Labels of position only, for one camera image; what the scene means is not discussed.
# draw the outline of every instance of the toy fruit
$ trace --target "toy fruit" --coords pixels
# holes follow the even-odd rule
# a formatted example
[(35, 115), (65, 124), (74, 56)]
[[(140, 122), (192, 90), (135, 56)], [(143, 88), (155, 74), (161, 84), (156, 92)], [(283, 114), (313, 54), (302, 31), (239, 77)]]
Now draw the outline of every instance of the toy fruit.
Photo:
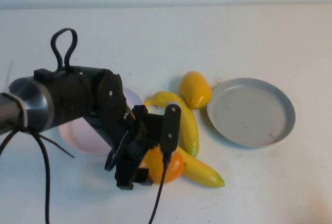
[(201, 109), (212, 98), (212, 89), (203, 75), (196, 71), (188, 72), (179, 87), (182, 97), (192, 109)]
[(207, 187), (217, 188), (225, 186), (222, 177), (210, 166), (189, 155), (179, 146), (176, 151), (182, 155), (185, 160), (185, 167), (182, 175)]
[[(164, 183), (169, 183), (181, 176), (184, 164), (185, 161), (183, 157), (178, 152), (174, 152), (166, 171)], [(149, 177), (151, 178), (152, 182), (154, 184), (160, 184), (163, 171), (162, 154), (160, 152), (160, 148), (156, 147), (149, 150), (146, 153), (140, 167), (149, 168)]]
[(180, 96), (172, 92), (158, 92), (152, 98), (146, 100), (146, 106), (156, 105), (166, 107), (171, 102), (177, 102), (181, 107), (180, 136), (184, 149), (192, 156), (196, 156), (199, 150), (198, 129), (192, 111)]

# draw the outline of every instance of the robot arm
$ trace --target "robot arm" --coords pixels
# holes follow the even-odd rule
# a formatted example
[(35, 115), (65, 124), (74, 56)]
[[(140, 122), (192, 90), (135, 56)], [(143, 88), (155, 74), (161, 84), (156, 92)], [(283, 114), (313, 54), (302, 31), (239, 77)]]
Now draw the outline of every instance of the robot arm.
[(119, 75), (107, 69), (70, 66), (68, 53), (65, 66), (56, 72), (36, 70), (34, 76), (15, 80), (9, 91), (0, 94), (0, 134), (16, 124), (42, 132), (83, 117), (112, 147), (105, 169), (116, 166), (117, 186), (131, 190), (133, 183), (151, 185), (148, 169), (139, 165), (157, 145), (168, 155), (176, 149), (181, 109), (169, 105), (163, 116), (149, 114), (144, 105), (130, 109)]

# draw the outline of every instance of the plate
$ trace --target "plate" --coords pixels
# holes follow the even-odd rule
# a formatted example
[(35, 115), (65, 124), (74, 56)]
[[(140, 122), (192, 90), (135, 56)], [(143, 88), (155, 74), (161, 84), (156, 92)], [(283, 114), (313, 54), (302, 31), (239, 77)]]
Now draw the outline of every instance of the plate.
[(215, 129), (246, 147), (274, 144), (292, 131), (295, 110), (277, 87), (257, 79), (237, 78), (219, 84), (207, 106)]
[[(124, 87), (123, 94), (130, 108), (133, 108), (135, 105), (144, 105), (143, 100), (134, 91)], [(61, 137), (70, 146), (81, 152), (93, 155), (106, 155), (111, 150), (111, 147), (84, 118), (59, 126), (59, 131)]]

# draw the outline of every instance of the gray plate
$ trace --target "gray plate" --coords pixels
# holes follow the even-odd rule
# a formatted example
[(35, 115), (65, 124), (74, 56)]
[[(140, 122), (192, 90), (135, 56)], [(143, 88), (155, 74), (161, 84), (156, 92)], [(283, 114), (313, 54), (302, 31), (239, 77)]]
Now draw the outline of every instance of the gray plate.
[(247, 147), (263, 147), (285, 138), (295, 124), (289, 98), (262, 80), (238, 78), (213, 90), (207, 114), (226, 139)]

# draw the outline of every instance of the white table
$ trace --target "white table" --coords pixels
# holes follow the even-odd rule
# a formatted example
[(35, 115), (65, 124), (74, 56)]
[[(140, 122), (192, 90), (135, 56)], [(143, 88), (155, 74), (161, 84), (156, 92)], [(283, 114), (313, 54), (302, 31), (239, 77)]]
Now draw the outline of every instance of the white table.
[[(198, 158), (226, 186), (206, 189), (185, 178), (166, 185), (155, 223), (332, 223), (332, 5), (0, 11), (0, 87), (10, 61), (11, 81), (54, 70), (50, 38), (63, 27), (79, 37), (72, 64), (109, 68), (143, 98), (176, 91), (185, 72), (198, 70), (213, 86), (265, 80), (293, 102), (292, 133), (263, 149), (229, 144), (196, 111)], [(62, 53), (70, 41), (69, 33), (59, 38)], [(121, 191), (103, 169), (105, 157), (70, 149), (57, 129), (46, 135), (77, 156), (46, 144), (52, 224), (148, 222), (157, 186)], [(44, 194), (38, 145), (17, 135), (0, 158), (0, 223), (44, 223)]]

